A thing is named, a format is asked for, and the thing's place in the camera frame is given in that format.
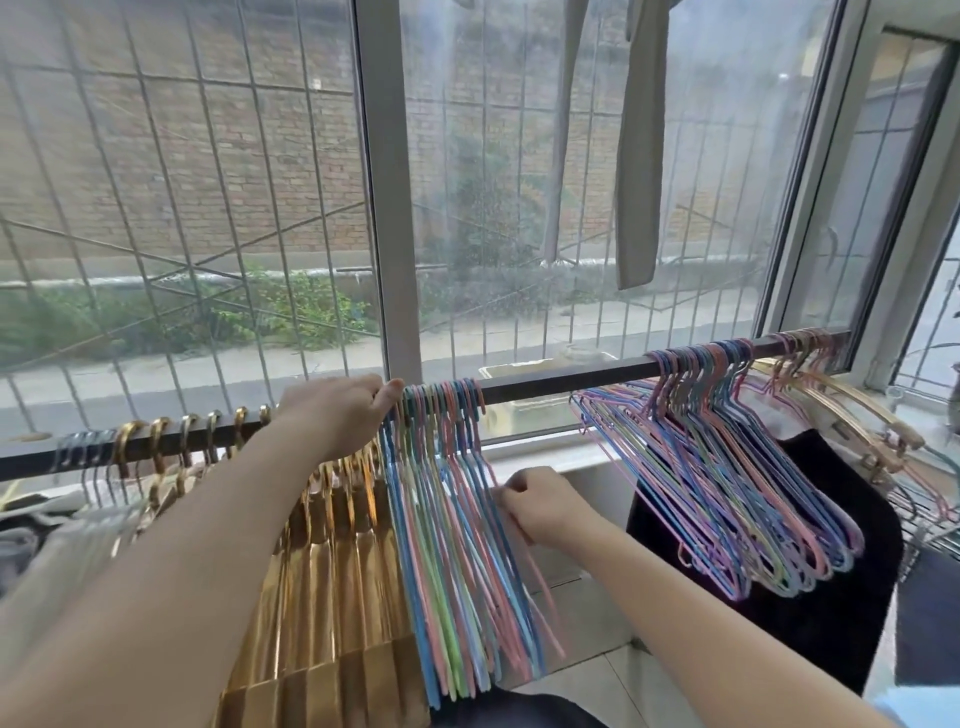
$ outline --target tiled floor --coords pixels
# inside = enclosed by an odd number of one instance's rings
[[[703,728],[653,656],[629,646],[554,672],[517,691],[562,695],[609,728]]]

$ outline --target black cloth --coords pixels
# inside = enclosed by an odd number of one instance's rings
[[[430,717],[434,728],[606,728],[565,697],[525,695],[497,687],[472,700],[445,698]]]
[[[634,497],[627,532],[758,627],[862,694],[897,584],[903,554],[900,519],[893,506],[816,430],[780,444],[810,482],[863,531],[864,553],[847,573],[834,574],[812,592],[792,598],[754,584],[750,596],[731,602],[708,577],[681,565],[676,539],[639,497]]]
[[[960,562],[920,552],[897,597],[897,684],[960,685]]]

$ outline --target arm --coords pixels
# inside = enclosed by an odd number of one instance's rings
[[[708,728],[893,728],[604,520],[552,469],[517,473],[500,496],[529,538],[564,551],[607,589]]]
[[[321,462],[367,444],[402,382],[316,379],[104,572],[0,688],[10,728],[201,726],[276,539]]]

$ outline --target drying rack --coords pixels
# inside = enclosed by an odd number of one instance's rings
[[[846,329],[828,329],[833,349],[840,351],[849,339]],[[763,336],[751,341],[755,358],[783,356],[796,351],[796,345],[788,339],[773,335]],[[660,364],[651,356],[643,355],[627,359],[618,359],[602,364],[590,364],[587,367],[568,367],[535,375],[504,376],[497,379],[478,381],[483,391],[485,404],[499,404],[513,400],[528,400],[535,397],[559,395],[590,387],[601,387],[635,379],[646,379],[660,374]],[[227,448],[238,439],[249,440],[264,426],[268,418],[247,420],[235,424],[224,417],[215,426],[207,423],[193,424],[181,432],[175,420],[165,431],[155,437],[147,426],[131,434],[123,451],[123,461],[134,462],[148,460],[157,455],[174,456],[184,451],[211,450]],[[0,481],[17,478],[36,477],[50,473],[63,473],[88,467],[91,462],[99,464],[116,463],[116,431],[104,433],[75,433],[59,439],[47,439],[35,442],[5,443],[0,446]],[[69,448],[71,455],[64,458]]]

